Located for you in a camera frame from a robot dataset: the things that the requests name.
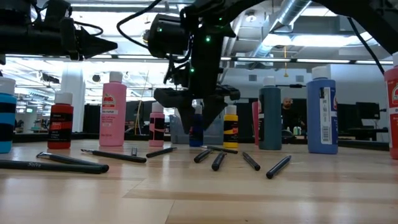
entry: blue paint bottle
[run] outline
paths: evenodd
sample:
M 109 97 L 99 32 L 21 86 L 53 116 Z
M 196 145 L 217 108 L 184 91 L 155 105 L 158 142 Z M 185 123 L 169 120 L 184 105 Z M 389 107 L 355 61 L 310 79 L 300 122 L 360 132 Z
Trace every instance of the blue paint bottle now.
M 275 86 L 273 76 L 265 77 L 263 85 L 259 90 L 259 149 L 281 150 L 280 89 Z
M 330 66 L 312 69 L 307 84 L 308 151 L 337 154 L 336 82 L 330 80 Z
M 189 146 L 200 147 L 203 145 L 203 116 L 201 115 L 202 107 L 197 105 L 195 114 L 193 115 L 193 125 L 189 132 Z
M 15 80 L 0 77 L 0 153 L 8 153 L 14 135 L 17 98 L 14 97 Z

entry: person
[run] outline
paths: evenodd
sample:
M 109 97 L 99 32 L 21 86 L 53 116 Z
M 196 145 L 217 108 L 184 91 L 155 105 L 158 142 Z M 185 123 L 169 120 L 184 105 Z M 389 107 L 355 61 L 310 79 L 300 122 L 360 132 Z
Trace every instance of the person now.
M 302 128 L 305 126 L 304 122 L 300 120 L 299 114 L 297 114 L 294 110 L 292 110 L 293 100 L 291 98 L 284 98 L 282 105 L 282 120 L 283 120 L 283 130 L 289 128 L 291 132 L 293 132 L 294 127 L 301 126 Z

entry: wooden table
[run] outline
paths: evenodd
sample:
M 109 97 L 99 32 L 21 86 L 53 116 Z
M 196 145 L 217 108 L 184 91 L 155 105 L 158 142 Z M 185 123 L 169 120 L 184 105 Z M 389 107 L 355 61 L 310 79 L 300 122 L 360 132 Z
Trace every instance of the wooden table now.
M 41 161 L 45 143 L 15 144 L 0 159 Z M 126 142 L 104 151 L 129 153 L 146 142 Z M 398 162 L 387 152 L 340 148 L 336 156 L 309 154 L 306 146 L 280 152 L 242 144 L 262 169 L 228 154 L 218 172 L 216 154 L 195 164 L 200 149 L 180 146 L 170 154 L 135 164 L 83 154 L 98 141 L 73 141 L 72 149 L 49 151 L 109 164 L 106 174 L 0 170 L 1 224 L 235 224 L 398 223 Z M 276 178 L 265 173 L 286 155 L 292 162 Z

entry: pink paint bottle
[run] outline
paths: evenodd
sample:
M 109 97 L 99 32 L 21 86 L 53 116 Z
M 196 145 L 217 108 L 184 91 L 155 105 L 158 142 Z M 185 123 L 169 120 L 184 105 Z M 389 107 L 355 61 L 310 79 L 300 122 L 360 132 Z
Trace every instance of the pink paint bottle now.
M 387 111 L 390 134 L 390 155 L 398 159 L 398 52 L 392 55 L 394 68 L 384 72 L 387 84 Z
M 152 104 L 152 113 L 149 118 L 149 146 L 162 147 L 164 143 L 164 113 L 160 103 Z
M 253 115 L 253 129 L 254 129 L 254 144 L 259 145 L 259 102 L 251 104 L 251 111 Z
M 122 84 L 123 74 L 111 72 L 109 83 L 104 84 L 99 126 L 100 146 L 122 146 L 126 121 L 126 92 Z

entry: white pillar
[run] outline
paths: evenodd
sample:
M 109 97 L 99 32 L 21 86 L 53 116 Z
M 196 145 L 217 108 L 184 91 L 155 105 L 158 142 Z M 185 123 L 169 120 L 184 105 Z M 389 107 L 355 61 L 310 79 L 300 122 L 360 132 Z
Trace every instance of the white pillar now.
M 35 121 L 37 119 L 37 106 L 27 106 L 24 114 L 24 134 L 33 133 L 31 130 L 35 126 Z
M 83 131 L 86 83 L 80 62 L 65 62 L 62 72 L 61 91 L 73 93 L 73 132 Z

